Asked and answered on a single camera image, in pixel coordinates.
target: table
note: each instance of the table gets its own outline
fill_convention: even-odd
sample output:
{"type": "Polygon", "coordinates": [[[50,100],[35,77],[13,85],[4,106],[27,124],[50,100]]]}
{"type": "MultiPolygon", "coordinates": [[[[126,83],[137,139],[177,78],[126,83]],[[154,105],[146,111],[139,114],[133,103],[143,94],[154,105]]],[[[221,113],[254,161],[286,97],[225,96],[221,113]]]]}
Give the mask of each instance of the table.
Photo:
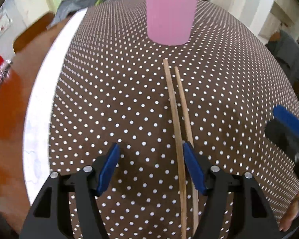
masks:
{"type": "MultiPolygon", "coordinates": [[[[111,1],[87,10],[56,85],[49,138],[47,124],[40,130],[44,149],[37,157],[41,163],[50,157],[45,173],[49,169],[61,174],[80,170],[105,153],[111,142],[118,142],[121,159],[110,188],[97,199],[110,237],[180,237],[177,164],[164,58],[172,67],[179,67],[195,149],[227,172],[252,172],[279,219],[297,193],[299,181],[291,160],[264,137],[263,130],[276,104],[299,118],[296,96],[262,43],[232,15],[204,1],[198,2],[189,42],[177,47],[147,38],[145,0],[111,1]]],[[[52,80],[57,80],[58,74],[55,70],[42,76],[46,81],[51,78],[45,87],[50,104],[42,96],[41,103],[38,99],[34,105],[45,108],[47,119],[52,80]]],[[[39,83],[37,78],[28,115],[39,83]]],[[[39,132],[31,133],[37,141],[39,132]]],[[[28,146],[26,134],[24,148],[28,146]]],[[[188,182],[189,239],[190,191],[188,182]]],[[[36,196],[29,187],[28,193],[30,199],[36,196]]],[[[231,197],[220,238],[228,232],[231,197]]],[[[74,236],[80,238],[75,195],[71,194],[69,201],[74,236]]],[[[201,197],[200,214],[204,201],[201,197]]]]}
{"type": "Polygon", "coordinates": [[[0,87],[0,212],[20,232],[30,204],[23,174],[23,130],[29,97],[41,64],[69,19],[35,38],[13,58],[0,87]]]}

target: wooden table surface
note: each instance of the wooden table surface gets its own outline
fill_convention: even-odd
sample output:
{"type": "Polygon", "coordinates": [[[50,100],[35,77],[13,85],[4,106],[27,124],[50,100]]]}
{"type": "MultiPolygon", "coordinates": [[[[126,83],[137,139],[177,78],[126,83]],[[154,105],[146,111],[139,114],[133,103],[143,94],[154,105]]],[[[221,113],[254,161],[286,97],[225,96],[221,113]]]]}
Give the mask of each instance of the wooden table surface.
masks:
{"type": "Polygon", "coordinates": [[[0,212],[18,233],[30,208],[22,166],[28,101],[40,66],[68,20],[43,32],[17,53],[10,76],[0,88],[0,212]]]}

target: metal screw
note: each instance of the metal screw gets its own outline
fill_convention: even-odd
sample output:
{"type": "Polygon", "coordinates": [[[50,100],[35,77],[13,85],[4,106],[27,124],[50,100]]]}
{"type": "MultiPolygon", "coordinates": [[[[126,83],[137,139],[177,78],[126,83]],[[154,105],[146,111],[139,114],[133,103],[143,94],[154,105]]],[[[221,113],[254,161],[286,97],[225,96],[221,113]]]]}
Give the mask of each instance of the metal screw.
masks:
{"type": "Polygon", "coordinates": [[[219,168],[217,165],[213,165],[213,166],[210,168],[210,170],[211,170],[212,172],[219,172],[220,168],[219,168]]]}
{"type": "Polygon", "coordinates": [[[50,174],[50,177],[52,178],[52,179],[55,179],[56,177],[58,177],[59,176],[59,174],[57,173],[57,172],[52,172],[51,174],[50,174]]]}
{"type": "Polygon", "coordinates": [[[87,166],[83,167],[83,171],[85,171],[85,172],[91,172],[92,170],[93,170],[92,166],[87,165],[87,166]]]}
{"type": "Polygon", "coordinates": [[[251,179],[253,177],[253,175],[250,172],[245,172],[244,175],[247,179],[251,179]]]}

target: wooden chopstick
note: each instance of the wooden chopstick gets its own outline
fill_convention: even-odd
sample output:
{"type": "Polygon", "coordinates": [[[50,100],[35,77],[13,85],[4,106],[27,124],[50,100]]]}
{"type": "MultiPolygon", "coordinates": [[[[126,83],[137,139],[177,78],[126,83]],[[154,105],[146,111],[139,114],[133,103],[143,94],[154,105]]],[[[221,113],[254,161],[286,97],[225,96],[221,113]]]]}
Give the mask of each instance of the wooden chopstick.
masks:
{"type": "Polygon", "coordinates": [[[185,177],[185,162],[183,156],[182,134],[180,131],[180,122],[179,122],[179,115],[178,115],[177,104],[176,104],[176,97],[174,93],[173,81],[171,79],[171,71],[169,69],[167,59],[163,60],[163,64],[164,64],[168,94],[170,98],[171,115],[172,115],[174,134],[175,134],[178,181],[179,181],[179,192],[180,192],[179,195],[180,196],[180,217],[181,217],[181,225],[182,225],[181,239],[186,239],[187,196],[186,196],[186,177],[185,177]]]}
{"type": "MultiPolygon", "coordinates": [[[[190,125],[190,119],[189,119],[189,114],[188,114],[185,93],[184,93],[183,84],[182,84],[182,81],[180,78],[178,67],[175,67],[175,74],[176,74],[178,91],[179,91],[179,96],[180,96],[180,103],[181,103],[182,109],[183,109],[187,141],[189,141],[192,144],[192,146],[194,146],[192,128],[190,125]]],[[[192,197],[193,197],[193,235],[194,235],[195,231],[198,227],[198,191],[196,190],[193,182],[192,182],[192,197]]]]}

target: white table edge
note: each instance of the white table edge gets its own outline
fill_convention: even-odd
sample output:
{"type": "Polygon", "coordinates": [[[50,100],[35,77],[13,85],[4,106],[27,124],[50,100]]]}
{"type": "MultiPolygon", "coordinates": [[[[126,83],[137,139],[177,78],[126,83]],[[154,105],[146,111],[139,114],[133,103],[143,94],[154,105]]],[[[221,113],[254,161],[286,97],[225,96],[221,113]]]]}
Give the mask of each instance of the white table edge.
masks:
{"type": "Polygon", "coordinates": [[[87,8],[78,11],[61,30],[48,51],[34,82],[23,132],[23,174],[29,202],[50,175],[49,130],[55,89],[72,38],[87,8]]]}

